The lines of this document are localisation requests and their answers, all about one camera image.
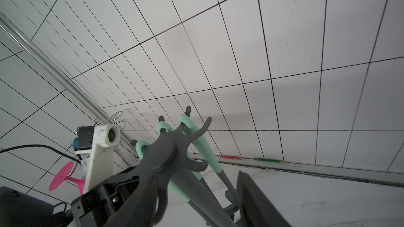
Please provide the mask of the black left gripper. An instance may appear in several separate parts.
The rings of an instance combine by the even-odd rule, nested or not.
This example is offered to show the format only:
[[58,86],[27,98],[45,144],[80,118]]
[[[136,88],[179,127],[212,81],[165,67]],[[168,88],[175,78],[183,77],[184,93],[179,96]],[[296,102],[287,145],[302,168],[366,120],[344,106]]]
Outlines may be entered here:
[[123,183],[101,182],[72,202],[72,215],[78,227],[103,227],[139,185],[139,177]]

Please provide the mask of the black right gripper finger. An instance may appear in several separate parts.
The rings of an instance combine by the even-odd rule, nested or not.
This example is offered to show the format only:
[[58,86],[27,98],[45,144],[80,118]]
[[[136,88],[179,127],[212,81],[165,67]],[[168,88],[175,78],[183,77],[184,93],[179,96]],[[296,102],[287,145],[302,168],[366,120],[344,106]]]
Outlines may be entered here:
[[240,227],[289,227],[290,224],[255,184],[248,173],[239,172],[237,198]]

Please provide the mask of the grey slotted turner mint handle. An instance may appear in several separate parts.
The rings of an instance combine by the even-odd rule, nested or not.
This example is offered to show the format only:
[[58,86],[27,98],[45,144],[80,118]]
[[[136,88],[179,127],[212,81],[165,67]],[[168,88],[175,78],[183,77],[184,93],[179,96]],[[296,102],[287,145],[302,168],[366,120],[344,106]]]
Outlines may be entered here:
[[203,128],[189,134],[184,124],[173,129],[159,118],[158,139],[151,145],[144,141],[136,143],[136,151],[141,158],[140,165],[158,177],[163,185],[159,193],[158,213],[164,213],[167,206],[167,188],[170,187],[187,201],[212,227],[221,226],[223,209],[211,189],[202,178],[201,172],[209,166],[192,142],[206,132],[211,119]]

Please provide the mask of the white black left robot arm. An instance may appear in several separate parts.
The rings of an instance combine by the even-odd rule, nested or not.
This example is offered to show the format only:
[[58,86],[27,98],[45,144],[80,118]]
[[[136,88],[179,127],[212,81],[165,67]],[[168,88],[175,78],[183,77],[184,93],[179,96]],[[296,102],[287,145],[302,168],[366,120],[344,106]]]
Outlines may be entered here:
[[70,210],[55,206],[9,187],[1,187],[2,227],[150,227],[149,208],[140,198],[140,179],[112,183],[105,167],[88,168],[81,180],[83,194]]

